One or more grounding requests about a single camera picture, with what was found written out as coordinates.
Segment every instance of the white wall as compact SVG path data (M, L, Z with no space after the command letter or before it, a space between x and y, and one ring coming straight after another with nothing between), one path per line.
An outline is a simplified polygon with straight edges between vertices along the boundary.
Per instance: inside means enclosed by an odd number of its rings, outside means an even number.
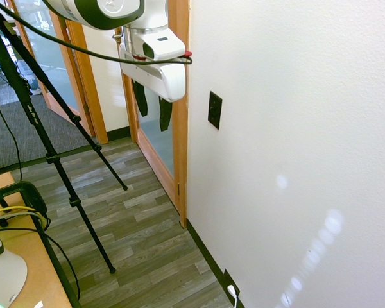
M86 26L83 28L89 50L118 57L117 44L112 38L114 30L99 31ZM126 100L119 63L93 56L90 56L90 61L106 130L109 132L128 126Z
M245 306L385 308L385 0L191 0L190 48L188 218Z

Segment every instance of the electrical outlet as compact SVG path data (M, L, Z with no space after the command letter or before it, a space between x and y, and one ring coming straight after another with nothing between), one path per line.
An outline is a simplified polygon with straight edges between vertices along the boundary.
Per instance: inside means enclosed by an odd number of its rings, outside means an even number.
M210 106L208 111L208 121L219 129L219 121L221 119L221 107L223 99L214 92L210 92Z
M235 284L235 282L232 280L232 277L227 270L224 271L224 278L225 278L225 281L227 283L227 286L229 286L230 284L232 284L234 286L235 293L237 293L237 296L238 296L239 295L239 289L238 289L237 285Z

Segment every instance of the light spot on wall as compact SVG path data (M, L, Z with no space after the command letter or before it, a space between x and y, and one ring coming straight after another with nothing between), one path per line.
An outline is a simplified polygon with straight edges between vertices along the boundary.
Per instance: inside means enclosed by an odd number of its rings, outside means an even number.
M302 290L302 283L300 282L300 280L298 278L293 277L291 279L291 284L294 287L294 289L296 289L297 291L301 291Z
M334 242L334 236L327 229L321 229L318 237L326 245L332 245Z
M282 190L286 189L288 187L288 179L284 175L278 175L277 186Z
M344 217L340 211L328 211L324 221L325 227L318 232L318 237L320 239L312 240L311 247L305 253L305 257L302 260L298 273L291 278L289 286L286 288L285 292L282 293L282 304L278 304L276 308L290 308L292 306L296 296L302 291L305 280L312 275L321 262L322 257L327 251L327 246L332 245L335 237L341 232L343 223Z

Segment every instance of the yellow cable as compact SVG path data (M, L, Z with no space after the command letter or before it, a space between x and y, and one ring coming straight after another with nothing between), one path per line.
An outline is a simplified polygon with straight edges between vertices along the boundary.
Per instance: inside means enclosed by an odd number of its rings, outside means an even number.
M0 209L0 212L4 212L6 210L15 210L15 209L30 210L30 211L33 211L33 212L38 212L36 209L33 209L32 207L25 207L25 206L22 206L22 205L16 205L16 206L13 206L13 207L3 207L2 209Z
M13 207L3 207L2 209L0 209L0 212L4 212L4 211L7 211L7 210L16 210L16 209L22 209L22 210L27 210L27 211L30 211L30 212L36 212L41 217L40 220L41 220L42 228L46 227L46 225L47 225L46 219L43 217L43 215L38 210L33 209L32 207L26 207L26 206L23 206L23 205L15 205Z

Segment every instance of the wood-look vinyl floor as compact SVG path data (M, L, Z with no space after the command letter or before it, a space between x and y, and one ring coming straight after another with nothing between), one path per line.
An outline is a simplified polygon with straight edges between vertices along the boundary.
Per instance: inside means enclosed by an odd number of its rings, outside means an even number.
M47 203L47 233L63 247L79 278L83 308L227 308L227 296L130 138L103 153L128 186L123 191L93 151L62 158L117 273L111 275L54 165L23 169ZM17 180L18 171L13 177ZM54 247L71 285L67 262Z

